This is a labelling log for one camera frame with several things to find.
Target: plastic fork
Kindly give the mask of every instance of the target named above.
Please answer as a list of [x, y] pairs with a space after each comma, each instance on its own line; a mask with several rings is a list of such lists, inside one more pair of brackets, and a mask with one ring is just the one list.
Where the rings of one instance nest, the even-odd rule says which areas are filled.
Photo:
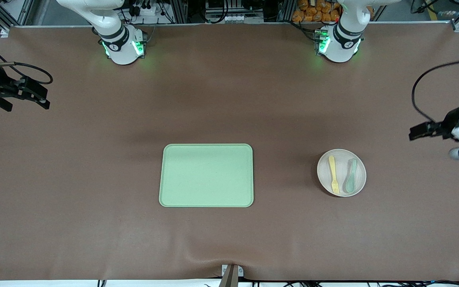
[[335, 158], [333, 155], [328, 157], [328, 163], [330, 165], [330, 173], [332, 174], [332, 192], [336, 195], [339, 194], [339, 183], [335, 177]]

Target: plastic spoon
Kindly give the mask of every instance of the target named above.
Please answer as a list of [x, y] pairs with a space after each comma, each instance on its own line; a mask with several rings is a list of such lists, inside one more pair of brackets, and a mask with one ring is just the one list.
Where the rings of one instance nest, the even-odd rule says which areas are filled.
[[357, 169], [357, 160], [352, 158], [352, 168], [350, 170], [350, 175], [346, 181], [346, 192], [351, 194], [355, 191], [355, 170]]

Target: cable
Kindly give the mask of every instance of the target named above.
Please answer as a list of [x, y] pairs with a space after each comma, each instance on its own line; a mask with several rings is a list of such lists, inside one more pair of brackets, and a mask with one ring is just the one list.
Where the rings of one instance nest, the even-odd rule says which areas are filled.
[[159, 23], [159, 20], [157, 19], [157, 23], [155, 24], [155, 26], [153, 26], [153, 30], [151, 31], [150, 36], [146, 39], [146, 43], [150, 43], [151, 37], [153, 36], [153, 33], [155, 32], [155, 28], [157, 28], [158, 23]]
[[414, 109], [419, 113], [421, 114], [421, 116], [424, 116], [425, 118], [427, 118], [430, 122], [435, 122], [435, 120], [433, 118], [431, 118], [430, 116], [428, 116], [426, 113], [424, 113], [423, 111], [421, 111], [421, 109], [419, 109], [419, 107], [416, 105], [416, 99], [415, 99], [415, 93], [416, 93], [416, 87], [417, 87], [417, 84], [419, 84], [419, 82], [421, 81], [421, 79], [426, 76], [428, 73], [430, 73], [431, 71], [434, 71], [436, 69], [440, 69], [440, 68], [443, 68], [443, 67], [448, 67], [448, 66], [452, 66], [452, 65], [457, 65], [459, 64], [459, 61], [454, 61], [454, 62], [449, 62], [449, 63], [445, 63], [445, 64], [441, 64], [441, 65], [438, 65], [438, 66], [435, 66], [435, 67], [432, 67], [431, 69], [429, 69], [428, 71], [422, 73], [421, 76], [419, 76], [419, 78], [417, 78], [416, 82], [414, 83], [414, 86], [412, 87], [412, 105], [414, 106]]
[[166, 16], [166, 18], [171, 22], [171, 24], [174, 24], [175, 22], [173, 21], [173, 18], [169, 15], [166, 7], [164, 6], [164, 2], [162, 2], [162, 0], [159, 0], [157, 3], [159, 4], [161, 11], [164, 13], [164, 16]]
[[212, 22], [211, 20], [208, 20], [204, 15], [203, 15], [203, 12], [202, 12], [202, 9], [200, 9], [199, 11], [199, 16], [203, 19], [203, 21], [205, 21], [206, 23], [210, 23], [210, 24], [217, 24], [219, 22], [221, 22], [222, 20], [224, 20], [226, 18], [226, 16], [228, 16], [228, 12], [230, 11], [230, 4], [228, 2], [228, 0], [224, 0], [224, 3], [226, 3], [226, 12], [224, 12], [224, 4], [222, 4], [222, 15], [221, 15], [221, 18], [219, 18], [219, 20], [215, 21], [215, 22]]
[[40, 67], [37, 67], [37, 66], [34, 66], [34, 65], [30, 65], [30, 64], [26, 64], [26, 63], [19, 63], [19, 62], [15, 62], [15, 65], [16, 66], [22, 66], [22, 67], [28, 67], [28, 68], [31, 68], [31, 69], [35, 69], [37, 71], [40, 71], [42, 73], [44, 73], [46, 76], [49, 77], [49, 80], [47, 82], [39, 82], [37, 81], [37, 83], [40, 83], [42, 85], [49, 85], [53, 82], [53, 76], [46, 70], [40, 68]]
[[304, 36], [306, 36], [306, 38], [308, 38], [309, 40], [313, 41], [313, 42], [316, 42], [316, 39], [315, 38], [311, 38], [311, 36], [309, 36], [306, 31], [304, 31], [304, 28], [302, 28], [302, 25], [300, 24], [300, 22], [298, 23], [299, 27], [300, 27], [300, 30], [302, 31], [302, 34], [304, 34]]
[[122, 12], [122, 16], [123, 16], [124, 19], [125, 19], [125, 24], [130, 24], [130, 23], [132, 23], [132, 19], [131, 19], [131, 20], [128, 20], [128, 19], [127, 19], [127, 16], [125, 16], [125, 12], [124, 12], [124, 10], [123, 10], [122, 8], [120, 8], [120, 11]]
[[300, 31], [302, 31], [302, 33], [304, 34], [304, 36], [306, 36], [306, 38], [308, 38], [309, 40], [311, 41], [314, 41], [314, 42], [320, 42], [320, 40], [317, 40], [315, 38], [311, 38], [311, 36], [309, 36], [307, 33], [315, 33], [315, 30], [313, 29], [307, 29], [307, 28], [304, 28], [302, 27], [302, 25], [300, 24], [300, 22], [297, 24], [295, 24], [294, 22], [290, 21], [290, 20], [284, 20], [282, 22], [286, 22], [286, 23], [290, 23], [293, 27], [297, 28], [297, 29], [300, 29]]
[[[1, 55], [0, 55], [0, 60], [2, 60], [3, 62], [5, 63], [8, 63], [7, 60], [5, 60], [5, 58], [3, 58]], [[35, 80], [37, 83], [39, 84], [42, 84], [42, 85], [48, 85], [48, 84], [51, 84], [53, 82], [53, 76], [51, 76], [51, 74], [49, 72], [47, 72], [46, 70], [42, 69], [42, 68], [39, 68], [39, 67], [36, 67], [36, 66], [33, 66], [33, 65], [30, 65], [30, 64], [25, 64], [25, 63], [15, 63], [15, 65], [17, 66], [23, 66], [23, 67], [29, 67], [29, 68], [32, 68], [32, 69], [36, 69], [42, 73], [45, 73], [48, 77], [49, 77], [49, 81], [47, 82], [41, 82], [41, 81], [37, 81]], [[21, 71], [19, 71], [18, 69], [16, 69], [14, 66], [9, 66], [12, 70], [16, 71], [16, 73], [18, 73], [20, 76], [22, 77], [27, 77], [24, 73], [22, 73]]]
[[416, 13], [421, 13], [424, 9], [428, 9], [432, 11], [433, 13], [437, 13], [437, 11], [433, 10], [430, 6], [433, 5], [434, 3], [438, 2], [439, 0], [433, 0], [430, 3], [427, 3], [426, 0], [423, 0], [423, 5], [417, 8], [417, 10], [414, 11], [414, 3], [416, 0], [412, 0], [412, 4], [410, 5], [410, 14], [416, 14]]

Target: brown tablecloth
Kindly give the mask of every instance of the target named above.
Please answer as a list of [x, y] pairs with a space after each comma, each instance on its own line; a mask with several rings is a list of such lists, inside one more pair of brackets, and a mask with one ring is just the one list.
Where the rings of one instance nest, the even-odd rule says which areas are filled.
[[[55, 81], [50, 110], [0, 110], [0, 279], [201, 278], [237, 263], [260, 280], [459, 280], [457, 144], [408, 141], [424, 121], [412, 85], [459, 60], [459, 33], [371, 24], [365, 37], [335, 64], [286, 24], [159, 27], [146, 59], [121, 67], [90, 29], [11, 29], [1, 53]], [[441, 120], [459, 106], [459, 65], [417, 95]], [[253, 205], [162, 207], [164, 146], [217, 142], [253, 147]], [[321, 190], [315, 166], [334, 148], [366, 165], [355, 197]]]

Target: round plate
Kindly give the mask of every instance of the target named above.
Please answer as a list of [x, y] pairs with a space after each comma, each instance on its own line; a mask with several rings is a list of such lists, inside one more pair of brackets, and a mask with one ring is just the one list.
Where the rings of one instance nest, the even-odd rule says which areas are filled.
[[[339, 194], [335, 194], [332, 190], [332, 174], [330, 173], [330, 165], [328, 163], [329, 156], [334, 156], [335, 159], [335, 176], [337, 183], [339, 183]], [[346, 182], [350, 175], [352, 167], [352, 159], [357, 160], [357, 168], [355, 169], [355, 189], [353, 193], [346, 191]], [[326, 152], [318, 161], [318, 167], [316, 169], [318, 173], [318, 179], [324, 188], [335, 196], [349, 197], [358, 194], [366, 184], [366, 168], [362, 160], [354, 153], [347, 151], [346, 149], [332, 149]]]

